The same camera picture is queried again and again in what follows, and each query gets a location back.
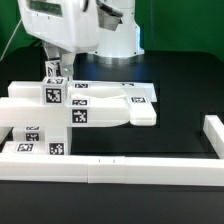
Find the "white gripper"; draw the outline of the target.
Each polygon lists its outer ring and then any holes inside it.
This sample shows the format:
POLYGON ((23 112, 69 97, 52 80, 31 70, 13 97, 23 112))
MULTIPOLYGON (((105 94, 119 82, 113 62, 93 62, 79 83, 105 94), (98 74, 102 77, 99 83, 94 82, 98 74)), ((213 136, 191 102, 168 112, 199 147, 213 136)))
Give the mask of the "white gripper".
POLYGON ((72 52, 92 51, 99 44, 96 0, 17 1, 26 32, 46 41, 43 48, 47 61, 60 61, 62 76, 72 80, 72 52))

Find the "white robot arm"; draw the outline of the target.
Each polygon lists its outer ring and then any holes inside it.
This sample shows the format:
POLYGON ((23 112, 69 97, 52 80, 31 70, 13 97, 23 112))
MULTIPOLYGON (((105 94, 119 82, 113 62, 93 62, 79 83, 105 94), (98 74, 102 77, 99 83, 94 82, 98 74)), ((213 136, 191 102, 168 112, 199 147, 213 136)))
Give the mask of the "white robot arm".
POLYGON ((18 0, 18 5, 26 32, 44 42, 50 58, 60 59, 68 79, 80 53, 103 62, 127 62, 143 53, 135 0, 18 0))

